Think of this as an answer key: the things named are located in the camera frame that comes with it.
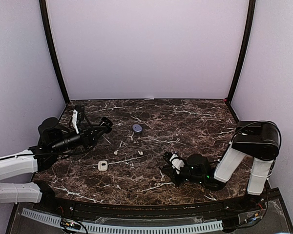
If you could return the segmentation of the black earbud charging case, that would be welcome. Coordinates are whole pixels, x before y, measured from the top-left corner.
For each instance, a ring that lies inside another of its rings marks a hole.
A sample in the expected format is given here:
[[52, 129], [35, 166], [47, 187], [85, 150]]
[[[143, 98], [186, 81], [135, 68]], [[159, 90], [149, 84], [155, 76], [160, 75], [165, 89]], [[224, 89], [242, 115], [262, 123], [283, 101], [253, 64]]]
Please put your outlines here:
[[107, 117], [102, 117], [100, 121], [100, 126], [105, 127], [105, 133], [108, 134], [112, 131], [113, 123]]

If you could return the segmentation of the beige earbud charging case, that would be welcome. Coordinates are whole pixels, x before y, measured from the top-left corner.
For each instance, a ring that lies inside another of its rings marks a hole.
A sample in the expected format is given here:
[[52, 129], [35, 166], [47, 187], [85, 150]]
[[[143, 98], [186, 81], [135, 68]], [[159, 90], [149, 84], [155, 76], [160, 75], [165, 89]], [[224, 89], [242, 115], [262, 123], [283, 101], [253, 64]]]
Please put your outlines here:
[[98, 170], [100, 172], [105, 172], [108, 170], [108, 162], [106, 160], [101, 160], [98, 162]]

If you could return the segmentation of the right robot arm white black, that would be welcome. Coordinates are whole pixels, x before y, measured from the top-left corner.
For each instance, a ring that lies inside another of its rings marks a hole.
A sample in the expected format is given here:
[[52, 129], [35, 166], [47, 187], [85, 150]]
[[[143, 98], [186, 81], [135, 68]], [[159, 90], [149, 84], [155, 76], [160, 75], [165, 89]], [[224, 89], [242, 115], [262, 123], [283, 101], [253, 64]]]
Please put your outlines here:
[[240, 121], [228, 147], [215, 167], [205, 156], [192, 154], [187, 159], [177, 153], [166, 152], [166, 165], [160, 168], [171, 182], [180, 186], [183, 182], [197, 183], [212, 191], [223, 189], [231, 176], [247, 156], [253, 158], [247, 195], [240, 199], [239, 207], [249, 212], [258, 204], [282, 144], [282, 135], [272, 121]]

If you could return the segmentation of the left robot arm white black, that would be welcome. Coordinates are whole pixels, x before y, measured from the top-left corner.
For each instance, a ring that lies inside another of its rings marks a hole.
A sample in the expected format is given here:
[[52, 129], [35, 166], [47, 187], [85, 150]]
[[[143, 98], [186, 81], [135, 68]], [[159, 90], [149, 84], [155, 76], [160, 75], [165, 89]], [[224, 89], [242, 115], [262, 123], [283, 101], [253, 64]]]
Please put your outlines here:
[[23, 174], [45, 171], [59, 157], [73, 156], [73, 149], [80, 146], [84, 153], [91, 151], [103, 134], [112, 130], [113, 123], [103, 117], [98, 125], [77, 121], [75, 131], [59, 124], [55, 117], [45, 119], [38, 127], [40, 138], [36, 146], [9, 156], [0, 157], [0, 204], [40, 203], [49, 213], [59, 209], [55, 192], [44, 181], [30, 183], [5, 183], [4, 180]]

